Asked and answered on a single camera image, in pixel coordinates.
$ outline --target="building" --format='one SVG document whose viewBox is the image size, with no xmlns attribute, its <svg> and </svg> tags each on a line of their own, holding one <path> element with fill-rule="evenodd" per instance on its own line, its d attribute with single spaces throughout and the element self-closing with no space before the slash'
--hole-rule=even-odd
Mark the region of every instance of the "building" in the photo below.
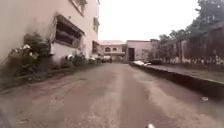
<svg viewBox="0 0 224 128">
<path fill-rule="evenodd" d="M 111 56 L 113 61 L 123 61 L 125 57 L 125 42 L 107 40 L 101 41 L 103 55 Z"/>
<path fill-rule="evenodd" d="M 145 40 L 127 40 L 126 60 L 149 61 L 149 53 L 152 50 L 152 42 Z"/>
<path fill-rule="evenodd" d="M 98 13 L 98 0 L 3 0 L 0 62 L 33 32 L 53 42 L 56 60 L 73 52 L 90 58 L 93 42 L 98 42 Z"/>
</svg>

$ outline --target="sky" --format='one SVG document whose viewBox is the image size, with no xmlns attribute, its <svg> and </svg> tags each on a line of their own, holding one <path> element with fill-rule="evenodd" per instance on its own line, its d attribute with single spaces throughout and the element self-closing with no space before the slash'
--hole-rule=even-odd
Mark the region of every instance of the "sky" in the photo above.
<svg viewBox="0 0 224 128">
<path fill-rule="evenodd" d="M 197 7 L 197 0 L 101 0 L 99 39 L 159 39 L 190 25 Z"/>
</svg>

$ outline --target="door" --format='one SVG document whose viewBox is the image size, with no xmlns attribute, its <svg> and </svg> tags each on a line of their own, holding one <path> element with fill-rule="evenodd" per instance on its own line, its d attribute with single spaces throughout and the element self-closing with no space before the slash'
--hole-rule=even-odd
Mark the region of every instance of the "door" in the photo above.
<svg viewBox="0 0 224 128">
<path fill-rule="evenodd" d="M 129 61 L 135 61 L 135 49 L 128 48 Z"/>
</svg>

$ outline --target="sidewalk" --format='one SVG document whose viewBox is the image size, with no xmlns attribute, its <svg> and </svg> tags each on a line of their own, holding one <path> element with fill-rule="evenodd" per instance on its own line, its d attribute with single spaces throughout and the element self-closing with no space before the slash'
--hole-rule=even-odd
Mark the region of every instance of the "sidewalk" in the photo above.
<svg viewBox="0 0 224 128">
<path fill-rule="evenodd" d="M 224 84 L 224 73 L 221 72 L 212 72 L 212 71 L 203 71 L 197 69 L 189 69 L 180 66 L 170 66 L 170 65 L 149 65 L 147 67 L 164 70 L 167 72 L 174 72 L 181 75 L 187 75 L 198 79 L 203 79 L 211 82 L 217 82 Z"/>
</svg>

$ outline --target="asphalt road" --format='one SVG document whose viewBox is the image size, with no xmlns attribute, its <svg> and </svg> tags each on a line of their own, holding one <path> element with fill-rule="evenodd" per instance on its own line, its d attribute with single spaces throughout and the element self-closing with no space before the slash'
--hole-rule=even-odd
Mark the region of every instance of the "asphalt road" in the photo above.
<svg viewBox="0 0 224 128">
<path fill-rule="evenodd" d="M 224 107 L 126 64 L 0 94 L 0 128 L 223 128 Z"/>
</svg>

